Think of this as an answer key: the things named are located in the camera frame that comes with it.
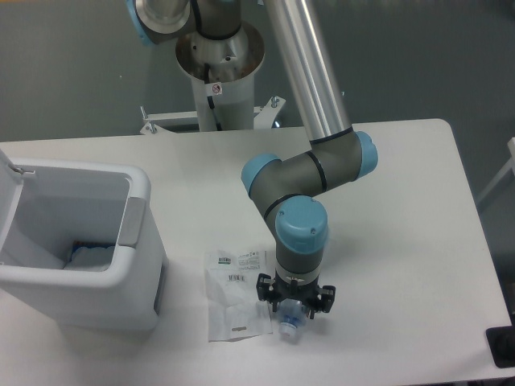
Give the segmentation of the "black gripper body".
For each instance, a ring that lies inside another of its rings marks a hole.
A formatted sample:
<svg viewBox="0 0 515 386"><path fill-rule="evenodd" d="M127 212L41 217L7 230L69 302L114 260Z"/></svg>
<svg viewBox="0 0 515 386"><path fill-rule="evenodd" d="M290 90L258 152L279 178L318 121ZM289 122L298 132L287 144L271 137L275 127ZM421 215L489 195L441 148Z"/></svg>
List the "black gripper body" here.
<svg viewBox="0 0 515 386"><path fill-rule="evenodd" d="M302 285L299 281L286 282L279 275L275 276L274 289L278 292L278 302L284 299L294 299L301 302L308 302L319 295L318 280Z"/></svg>

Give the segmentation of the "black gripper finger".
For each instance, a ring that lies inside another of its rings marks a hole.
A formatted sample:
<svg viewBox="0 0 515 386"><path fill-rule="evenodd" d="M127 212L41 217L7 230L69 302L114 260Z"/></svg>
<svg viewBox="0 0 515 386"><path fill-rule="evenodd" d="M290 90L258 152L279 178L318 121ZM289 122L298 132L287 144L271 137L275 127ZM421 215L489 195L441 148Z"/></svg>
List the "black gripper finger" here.
<svg viewBox="0 0 515 386"><path fill-rule="evenodd" d="M276 281L270 275L260 273L257 277L256 290L258 300L268 302L272 305L272 311L276 312L282 299Z"/></svg>
<svg viewBox="0 0 515 386"><path fill-rule="evenodd" d="M307 317L312 320L317 313L329 313L336 298L336 287L333 285L316 285L310 290L303 304L307 308Z"/></svg>

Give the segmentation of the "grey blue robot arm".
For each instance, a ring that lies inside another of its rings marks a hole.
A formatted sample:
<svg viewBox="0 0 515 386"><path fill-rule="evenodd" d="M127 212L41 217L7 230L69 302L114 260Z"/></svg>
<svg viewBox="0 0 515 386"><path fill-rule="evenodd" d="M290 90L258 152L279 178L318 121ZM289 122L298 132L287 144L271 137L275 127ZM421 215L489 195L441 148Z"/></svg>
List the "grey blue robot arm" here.
<svg viewBox="0 0 515 386"><path fill-rule="evenodd" d="M253 128L254 77L265 48L259 31L242 18L239 1L126 6L141 41L176 42L200 130ZM336 297L333 286L319 284L328 214L316 196L371 173L377 148L352 127L313 2L267 1L265 8L311 147L286 160L260 154L242 169L241 181L276 244L275 273L258 276L257 296L274 310L301 304L311 317L329 312Z"/></svg>

